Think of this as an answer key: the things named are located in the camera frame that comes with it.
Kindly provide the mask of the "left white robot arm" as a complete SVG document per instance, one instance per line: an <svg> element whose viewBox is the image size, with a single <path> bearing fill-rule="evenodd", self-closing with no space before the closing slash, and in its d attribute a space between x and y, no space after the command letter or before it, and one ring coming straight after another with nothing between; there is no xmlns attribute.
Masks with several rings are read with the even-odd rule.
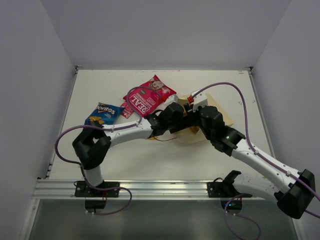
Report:
<svg viewBox="0 0 320 240"><path fill-rule="evenodd" d="M128 125L101 125L95 121L84 125L82 132L72 142L72 146L81 163L81 172L86 181L86 190L92 196L99 196L104 190L101 163L108 150L116 145L137 140L162 136L167 131L179 131L187 128L185 109L176 102L163 110L148 114L140 121Z"/></svg>

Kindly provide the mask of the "orange yellow candy packet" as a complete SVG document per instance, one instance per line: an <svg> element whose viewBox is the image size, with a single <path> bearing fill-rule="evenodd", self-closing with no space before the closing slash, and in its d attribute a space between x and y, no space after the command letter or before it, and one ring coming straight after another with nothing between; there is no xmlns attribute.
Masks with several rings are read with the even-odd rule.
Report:
<svg viewBox="0 0 320 240"><path fill-rule="evenodd" d="M197 134L198 131L200 130L200 128L198 126L191 126L190 129L194 134Z"/></svg>

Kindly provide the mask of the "yellow snack packet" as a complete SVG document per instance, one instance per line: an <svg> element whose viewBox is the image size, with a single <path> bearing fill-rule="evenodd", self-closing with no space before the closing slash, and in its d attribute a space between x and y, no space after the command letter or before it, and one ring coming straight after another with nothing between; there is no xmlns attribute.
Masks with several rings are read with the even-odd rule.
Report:
<svg viewBox="0 0 320 240"><path fill-rule="evenodd" d="M148 140L158 140L158 137L156 137L156 136L153 136L153 137L149 137L149 138L147 138Z"/></svg>

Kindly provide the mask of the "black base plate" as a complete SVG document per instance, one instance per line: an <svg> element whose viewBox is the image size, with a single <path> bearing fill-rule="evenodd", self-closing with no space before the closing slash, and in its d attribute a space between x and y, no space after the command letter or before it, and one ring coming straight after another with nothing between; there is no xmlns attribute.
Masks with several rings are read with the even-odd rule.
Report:
<svg viewBox="0 0 320 240"><path fill-rule="evenodd" d="M108 191L100 191L87 186L85 181L75 181L75 197L80 198L117 198L119 196L119 189L120 183L116 181L107 181L103 182L102 184L98 185L98 188L106 189L106 188L115 188Z"/></svg>
<svg viewBox="0 0 320 240"><path fill-rule="evenodd" d="M240 195L233 183L234 177L226 177L222 181L213 180L206 183L206 190L209 198L232 198Z"/></svg>

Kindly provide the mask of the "small pink snack packet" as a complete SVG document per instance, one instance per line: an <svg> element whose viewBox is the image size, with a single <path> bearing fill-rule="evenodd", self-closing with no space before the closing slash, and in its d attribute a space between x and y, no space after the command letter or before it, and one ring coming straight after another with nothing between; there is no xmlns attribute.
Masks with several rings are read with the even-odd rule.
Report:
<svg viewBox="0 0 320 240"><path fill-rule="evenodd" d="M134 112L126 101L124 101L120 107L123 108L121 115L126 119L128 119Z"/></svg>

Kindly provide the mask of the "brown paper bag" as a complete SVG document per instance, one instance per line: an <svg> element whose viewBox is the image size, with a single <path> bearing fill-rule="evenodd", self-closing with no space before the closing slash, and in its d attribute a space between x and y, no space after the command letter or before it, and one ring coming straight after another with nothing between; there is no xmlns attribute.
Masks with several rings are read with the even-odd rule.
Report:
<svg viewBox="0 0 320 240"><path fill-rule="evenodd" d="M151 140L167 142L171 140L182 144L195 144L205 140L211 141L219 136L226 127L232 127L234 120L209 94L201 93L195 97L197 111L193 111L193 101L181 96L177 103L184 108L183 119L172 128L167 139L152 136Z"/></svg>

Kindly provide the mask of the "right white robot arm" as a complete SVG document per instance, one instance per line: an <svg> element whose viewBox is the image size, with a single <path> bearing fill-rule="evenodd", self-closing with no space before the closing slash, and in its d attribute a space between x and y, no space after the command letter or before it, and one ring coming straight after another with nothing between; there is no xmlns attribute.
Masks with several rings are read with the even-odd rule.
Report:
<svg viewBox="0 0 320 240"><path fill-rule="evenodd" d="M214 148L237 159L261 174L256 180L236 175L223 183L227 196L244 193L276 203L293 219L300 219L316 196L315 175L283 164L254 146L248 135L225 124L223 115L214 106L194 110L196 122Z"/></svg>

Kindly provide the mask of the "aluminium mounting rail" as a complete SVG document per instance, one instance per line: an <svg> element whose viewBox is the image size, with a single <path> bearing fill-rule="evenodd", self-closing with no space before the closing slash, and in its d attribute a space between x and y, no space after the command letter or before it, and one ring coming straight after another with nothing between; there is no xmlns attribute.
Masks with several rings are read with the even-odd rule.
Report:
<svg viewBox="0 0 320 240"><path fill-rule="evenodd" d="M112 181L119 182L118 197L75 197L73 180L38 179L31 197L39 200L227 200L208 197L206 181Z"/></svg>

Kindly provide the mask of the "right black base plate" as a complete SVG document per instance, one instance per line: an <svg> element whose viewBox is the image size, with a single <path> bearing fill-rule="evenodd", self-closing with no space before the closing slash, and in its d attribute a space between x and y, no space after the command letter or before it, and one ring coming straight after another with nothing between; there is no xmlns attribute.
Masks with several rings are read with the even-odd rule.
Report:
<svg viewBox="0 0 320 240"><path fill-rule="evenodd" d="M234 177L226 177L222 181L213 180L206 183L206 190L209 198L232 198L240 195L233 183Z"/></svg>

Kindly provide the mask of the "blue white snack bag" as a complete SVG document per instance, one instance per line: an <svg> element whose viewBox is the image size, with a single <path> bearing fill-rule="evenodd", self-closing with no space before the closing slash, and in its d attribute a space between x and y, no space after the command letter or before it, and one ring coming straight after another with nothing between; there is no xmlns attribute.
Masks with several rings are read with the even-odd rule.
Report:
<svg viewBox="0 0 320 240"><path fill-rule="evenodd" d="M100 125L113 125L124 109L124 107L99 102L84 124L90 125L91 122L98 122Z"/></svg>

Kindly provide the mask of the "large red snack bag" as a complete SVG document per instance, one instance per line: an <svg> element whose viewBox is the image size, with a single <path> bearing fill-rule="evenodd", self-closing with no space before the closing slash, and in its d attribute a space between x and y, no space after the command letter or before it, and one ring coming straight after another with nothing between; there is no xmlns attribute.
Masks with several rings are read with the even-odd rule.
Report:
<svg viewBox="0 0 320 240"><path fill-rule="evenodd" d="M151 114L169 96L177 92L165 85L157 75L123 97L130 108L144 117Z"/></svg>

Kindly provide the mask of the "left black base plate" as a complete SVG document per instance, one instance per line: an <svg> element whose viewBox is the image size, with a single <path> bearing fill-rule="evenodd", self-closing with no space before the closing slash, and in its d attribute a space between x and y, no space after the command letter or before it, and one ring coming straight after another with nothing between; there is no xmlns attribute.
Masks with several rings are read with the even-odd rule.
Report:
<svg viewBox="0 0 320 240"><path fill-rule="evenodd" d="M117 198L119 196L119 189L120 183L116 181L107 181L103 182L102 184L98 185L98 188L106 189L106 188L115 188L108 191L100 191L87 186L85 181L75 181L75 197L80 198Z"/></svg>

